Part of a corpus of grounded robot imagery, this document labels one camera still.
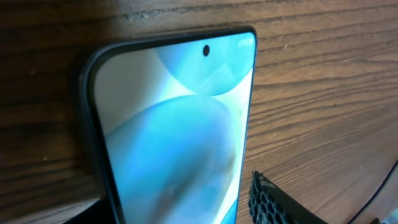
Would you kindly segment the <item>Samsung Galaxy smartphone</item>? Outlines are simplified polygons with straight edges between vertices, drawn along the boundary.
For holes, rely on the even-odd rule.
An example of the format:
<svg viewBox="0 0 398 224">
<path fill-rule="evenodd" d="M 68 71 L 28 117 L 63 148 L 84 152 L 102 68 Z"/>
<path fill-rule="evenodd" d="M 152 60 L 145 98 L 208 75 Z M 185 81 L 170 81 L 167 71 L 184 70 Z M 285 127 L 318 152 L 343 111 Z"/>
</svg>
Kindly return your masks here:
<svg viewBox="0 0 398 224">
<path fill-rule="evenodd" d="M 234 223 L 257 34 L 251 26 L 107 45 L 79 79 L 113 223 Z"/>
</svg>

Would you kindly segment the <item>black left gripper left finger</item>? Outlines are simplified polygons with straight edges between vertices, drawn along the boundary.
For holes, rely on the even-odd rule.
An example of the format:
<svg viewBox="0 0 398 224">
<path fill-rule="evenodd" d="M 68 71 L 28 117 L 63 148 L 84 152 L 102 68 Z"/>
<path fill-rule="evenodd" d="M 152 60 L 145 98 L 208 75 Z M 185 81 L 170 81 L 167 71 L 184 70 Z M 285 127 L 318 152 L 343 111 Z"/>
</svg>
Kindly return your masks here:
<svg viewBox="0 0 398 224">
<path fill-rule="evenodd" d="M 92 206 L 64 224 L 115 224 L 112 208 L 107 199 L 98 200 Z"/>
</svg>

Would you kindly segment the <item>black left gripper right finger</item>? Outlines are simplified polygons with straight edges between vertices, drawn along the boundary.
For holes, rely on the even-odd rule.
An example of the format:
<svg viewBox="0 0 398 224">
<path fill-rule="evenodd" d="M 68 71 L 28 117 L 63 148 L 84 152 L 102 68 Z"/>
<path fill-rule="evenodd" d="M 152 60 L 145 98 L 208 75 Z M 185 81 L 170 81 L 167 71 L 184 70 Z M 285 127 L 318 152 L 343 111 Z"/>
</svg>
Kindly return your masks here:
<svg viewBox="0 0 398 224">
<path fill-rule="evenodd" d="M 256 170 L 248 207 L 254 224 L 327 224 Z"/>
</svg>

